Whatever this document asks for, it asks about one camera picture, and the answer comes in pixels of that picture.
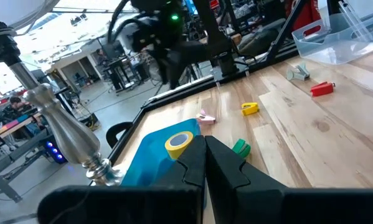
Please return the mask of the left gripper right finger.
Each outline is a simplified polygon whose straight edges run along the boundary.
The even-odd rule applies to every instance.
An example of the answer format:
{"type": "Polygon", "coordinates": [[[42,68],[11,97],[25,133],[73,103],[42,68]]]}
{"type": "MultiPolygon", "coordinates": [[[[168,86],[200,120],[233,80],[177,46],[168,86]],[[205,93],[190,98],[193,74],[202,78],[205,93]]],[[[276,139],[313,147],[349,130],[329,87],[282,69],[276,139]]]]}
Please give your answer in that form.
{"type": "Polygon", "coordinates": [[[216,223],[280,223],[286,186],[215,137],[205,141],[205,173],[216,223]]]}

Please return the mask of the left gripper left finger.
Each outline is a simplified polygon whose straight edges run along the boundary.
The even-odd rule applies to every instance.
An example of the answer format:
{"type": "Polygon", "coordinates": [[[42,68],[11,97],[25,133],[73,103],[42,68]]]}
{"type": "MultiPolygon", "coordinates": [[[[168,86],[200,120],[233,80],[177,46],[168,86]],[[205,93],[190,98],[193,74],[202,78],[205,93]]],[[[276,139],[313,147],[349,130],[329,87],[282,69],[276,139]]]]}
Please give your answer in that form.
{"type": "Polygon", "coordinates": [[[205,196],[206,141],[196,136],[168,171],[155,183],[155,223],[202,223],[205,196]]]}

